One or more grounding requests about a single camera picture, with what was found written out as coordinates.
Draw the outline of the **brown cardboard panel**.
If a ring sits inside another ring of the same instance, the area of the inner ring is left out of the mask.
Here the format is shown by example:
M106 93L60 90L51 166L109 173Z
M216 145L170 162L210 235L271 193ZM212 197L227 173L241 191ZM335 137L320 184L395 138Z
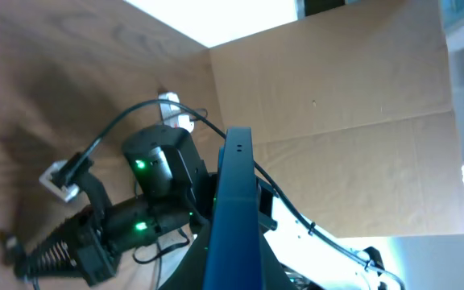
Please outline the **brown cardboard panel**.
M358 1L210 51L222 119L339 238L464 234L462 157L435 0Z

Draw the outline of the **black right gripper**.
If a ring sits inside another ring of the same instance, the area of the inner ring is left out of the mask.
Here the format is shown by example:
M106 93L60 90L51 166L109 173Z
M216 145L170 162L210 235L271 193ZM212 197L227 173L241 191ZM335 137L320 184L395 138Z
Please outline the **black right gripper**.
M151 199L142 194L114 205L103 183L92 174L83 174L76 184L87 194L90 206L68 220L68 247L50 234L27 253L16 235L0 230L2 263L13 267L18 279L78 278L80 273L93 287L117 275L127 251L135 263L145 265L160 262L190 243L182 227L193 212L179 197Z

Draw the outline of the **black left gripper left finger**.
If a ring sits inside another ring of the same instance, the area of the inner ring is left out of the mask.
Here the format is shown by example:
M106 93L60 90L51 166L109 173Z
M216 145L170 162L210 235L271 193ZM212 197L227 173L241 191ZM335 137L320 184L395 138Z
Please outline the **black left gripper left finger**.
M210 224L205 225L172 275L160 290L202 290L205 278Z

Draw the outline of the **white power strip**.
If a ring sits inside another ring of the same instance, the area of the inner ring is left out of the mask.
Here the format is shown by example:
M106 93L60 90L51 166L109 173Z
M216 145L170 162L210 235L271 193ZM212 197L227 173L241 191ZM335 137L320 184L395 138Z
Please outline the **white power strip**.
M158 98L160 100L168 100L170 102L179 103L180 99L176 93L166 92L161 93ZM161 121L164 125L173 128L183 128L191 133L195 128L195 122L191 120L191 116L185 113L179 106L173 104L161 103L159 105Z

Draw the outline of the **blue Galaxy smartphone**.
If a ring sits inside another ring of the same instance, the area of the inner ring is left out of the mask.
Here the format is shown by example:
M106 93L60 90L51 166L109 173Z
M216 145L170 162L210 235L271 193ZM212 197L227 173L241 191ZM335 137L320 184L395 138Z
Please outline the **blue Galaxy smartphone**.
M249 127L231 127L220 150L204 290L262 289L258 191Z

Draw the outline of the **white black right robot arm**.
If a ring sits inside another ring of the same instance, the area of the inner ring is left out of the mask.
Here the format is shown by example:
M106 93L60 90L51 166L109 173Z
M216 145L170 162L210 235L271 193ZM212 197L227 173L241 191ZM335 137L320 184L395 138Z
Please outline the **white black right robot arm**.
M195 239L164 282L166 289L294 289L265 233L275 230L271 201L280 196L254 162L251 132L229 129L216 172L208 172L189 132L154 125L131 135L122 153L141 188L113 204L91 162L73 156L52 176L57 188L84 192L89 204L57 226L33 251L3 236L3 246L21 280L81 278L94 286L113 278L126 251L155 244L189 226Z

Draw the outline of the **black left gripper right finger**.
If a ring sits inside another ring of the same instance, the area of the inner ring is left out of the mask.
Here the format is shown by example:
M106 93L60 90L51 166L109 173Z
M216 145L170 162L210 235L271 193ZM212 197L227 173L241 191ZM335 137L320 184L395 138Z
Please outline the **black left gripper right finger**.
M259 235L261 264L265 290L296 290L263 234Z

